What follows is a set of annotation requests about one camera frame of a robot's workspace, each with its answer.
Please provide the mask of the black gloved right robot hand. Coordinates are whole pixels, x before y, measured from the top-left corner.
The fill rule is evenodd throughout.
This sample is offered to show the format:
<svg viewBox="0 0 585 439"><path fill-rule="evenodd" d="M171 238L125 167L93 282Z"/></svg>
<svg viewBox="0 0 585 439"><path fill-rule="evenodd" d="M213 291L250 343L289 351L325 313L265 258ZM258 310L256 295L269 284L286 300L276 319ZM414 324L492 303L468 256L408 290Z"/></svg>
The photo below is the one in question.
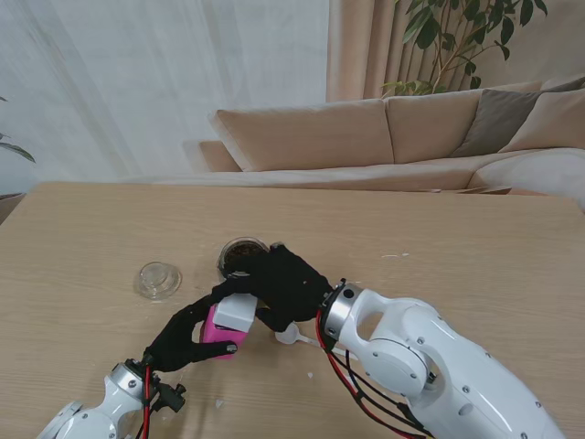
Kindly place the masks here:
<svg viewBox="0 0 585 439"><path fill-rule="evenodd" d="M333 291L327 279L285 245L237 259L228 266L243 273L212 288L208 302L214 305L234 294L251 294L264 306L256 317L274 332L292 322L316 318L324 299Z"/></svg>

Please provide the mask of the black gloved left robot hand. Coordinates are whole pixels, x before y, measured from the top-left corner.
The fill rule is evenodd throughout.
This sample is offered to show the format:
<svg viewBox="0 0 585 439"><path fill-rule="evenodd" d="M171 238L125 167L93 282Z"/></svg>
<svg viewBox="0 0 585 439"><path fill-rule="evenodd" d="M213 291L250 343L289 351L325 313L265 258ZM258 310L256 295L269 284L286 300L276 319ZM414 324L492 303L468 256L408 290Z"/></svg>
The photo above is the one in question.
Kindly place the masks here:
<svg viewBox="0 0 585 439"><path fill-rule="evenodd" d="M176 312L144 350L143 363L151 370L173 372L191 363L236 353L238 347L232 341L193 341L196 325L206 320L211 306L207 295Z"/></svg>

